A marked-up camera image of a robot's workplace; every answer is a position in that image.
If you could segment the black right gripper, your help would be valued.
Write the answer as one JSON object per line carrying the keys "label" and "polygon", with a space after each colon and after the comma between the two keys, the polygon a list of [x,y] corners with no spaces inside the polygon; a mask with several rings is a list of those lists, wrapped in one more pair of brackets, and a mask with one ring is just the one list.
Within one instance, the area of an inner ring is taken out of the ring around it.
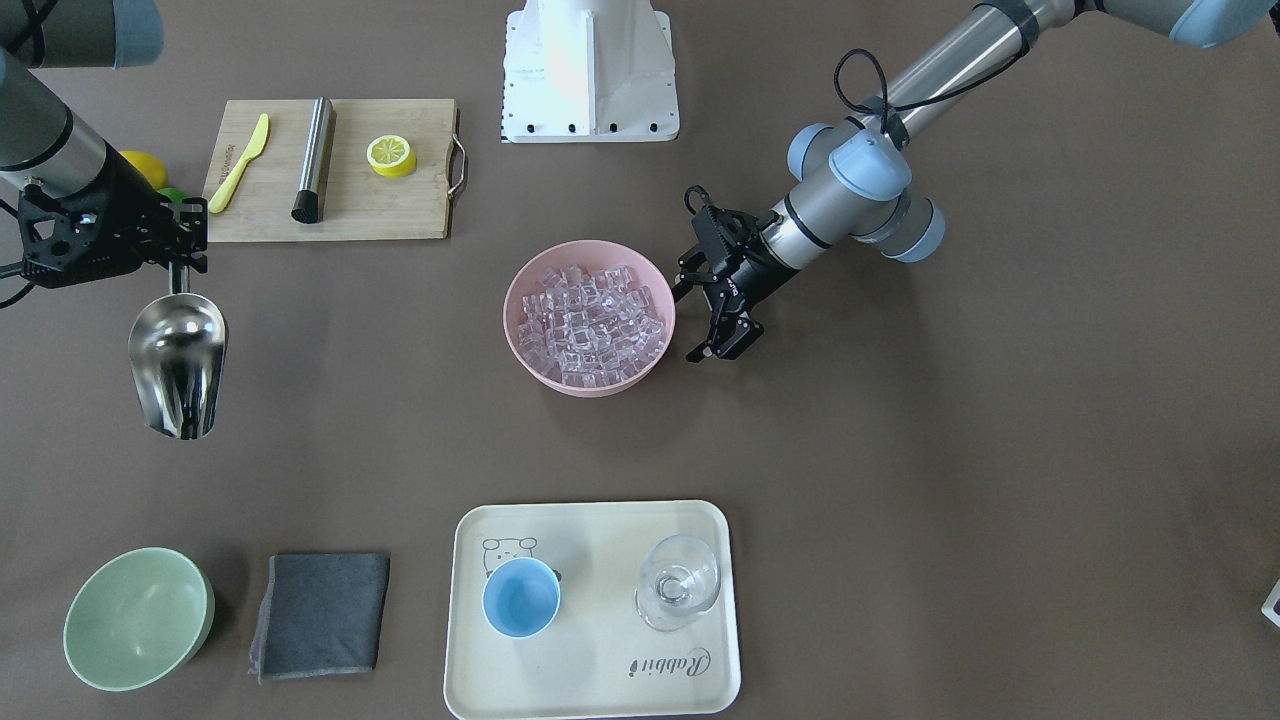
{"label": "black right gripper", "polygon": [[65,199],[28,183],[15,218],[23,246],[15,273],[41,288],[125,275],[145,264],[180,274],[209,269],[204,199],[173,202],[115,177]]}

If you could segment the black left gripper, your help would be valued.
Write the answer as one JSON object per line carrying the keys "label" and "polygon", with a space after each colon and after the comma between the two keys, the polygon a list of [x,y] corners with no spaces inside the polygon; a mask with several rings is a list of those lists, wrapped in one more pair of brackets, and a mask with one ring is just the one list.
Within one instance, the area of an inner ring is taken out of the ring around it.
{"label": "black left gripper", "polygon": [[[686,354],[686,361],[736,360],[763,336],[764,327],[751,318],[739,318],[735,297],[741,299],[739,307],[748,310],[797,274],[774,258],[763,237],[764,231],[778,225],[782,217],[769,211],[758,218],[718,208],[701,186],[686,188],[684,202],[692,215],[698,242],[678,258],[672,295],[680,301],[694,287],[703,286],[710,307],[707,337]],[[730,286],[731,292],[716,296],[712,292]]]}

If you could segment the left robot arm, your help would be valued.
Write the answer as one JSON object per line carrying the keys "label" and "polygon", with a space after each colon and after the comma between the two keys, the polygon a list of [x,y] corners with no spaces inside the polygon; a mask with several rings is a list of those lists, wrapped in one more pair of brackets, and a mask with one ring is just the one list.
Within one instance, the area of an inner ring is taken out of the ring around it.
{"label": "left robot arm", "polygon": [[709,307],[707,337],[687,354],[733,360],[763,334],[753,309],[845,238],[899,263],[916,263],[940,246],[946,222],[911,188],[908,145],[963,95],[1024,58],[1043,32],[1098,12],[1193,47],[1240,37],[1275,1],[980,1],[968,17],[896,79],[878,74],[878,91],[841,102],[837,124],[803,128],[788,146],[796,183],[755,217],[717,206],[690,187],[696,245],[678,259],[672,293],[701,288]]}

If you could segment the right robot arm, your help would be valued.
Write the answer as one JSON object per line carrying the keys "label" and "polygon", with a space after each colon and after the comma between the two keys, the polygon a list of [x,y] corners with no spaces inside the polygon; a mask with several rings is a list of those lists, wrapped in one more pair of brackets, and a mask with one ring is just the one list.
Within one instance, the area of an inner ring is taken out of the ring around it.
{"label": "right robot arm", "polygon": [[206,272],[206,201],[160,193],[35,73],[147,65],[163,47],[154,1],[3,4],[1,176],[18,192],[3,210],[22,243],[4,278],[55,290],[155,264],[183,292]]}

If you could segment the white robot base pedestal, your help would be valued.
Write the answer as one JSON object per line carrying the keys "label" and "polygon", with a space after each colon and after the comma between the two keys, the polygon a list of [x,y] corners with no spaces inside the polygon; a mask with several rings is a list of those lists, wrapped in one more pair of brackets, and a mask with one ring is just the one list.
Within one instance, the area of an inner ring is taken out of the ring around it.
{"label": "white robot base pedestal", "polygon": [[506,19],[506,143],[678,137],[671,19],[649,1],[527,1]]}

